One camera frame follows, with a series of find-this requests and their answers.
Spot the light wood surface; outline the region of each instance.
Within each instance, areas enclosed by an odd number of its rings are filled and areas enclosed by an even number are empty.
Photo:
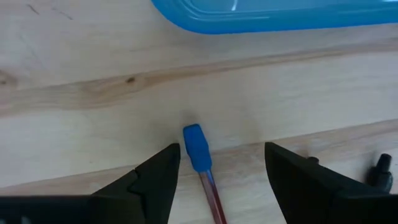
[[[0,95],[0,186],[137,164],[200,123],[211,150],[398,118],[397,43]]]
[[[302,156],[316,156],[320,164],[359,181],[381,153],[393,156],[398,175],[398,119],[308,134],[274,141]],[[213,174],[229,223],[285,223],[264,163],[264,143],[212,153]],[[90,194],[127,173],[134,166],[44,180],[0,189],[1,195]],[[395,178],[392,193],[398,193]],[[183,157],[170,214],[173,223],[212,223],[204,191],[190,161]]]
[[[149,0],[0,0],[0,30],[0,187],[138,164],[192,123],[245,155],[398,119],[397,24],[207,36]]]
[[[396,24],[200,35],[166,21],[150,0],[1,0],[0,30],[7,91],[398,38]]]

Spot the blue container lid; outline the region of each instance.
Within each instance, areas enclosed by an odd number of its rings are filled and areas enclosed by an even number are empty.
[[[152,0],[174,24],[202,34],[398,22],[398,0]]]

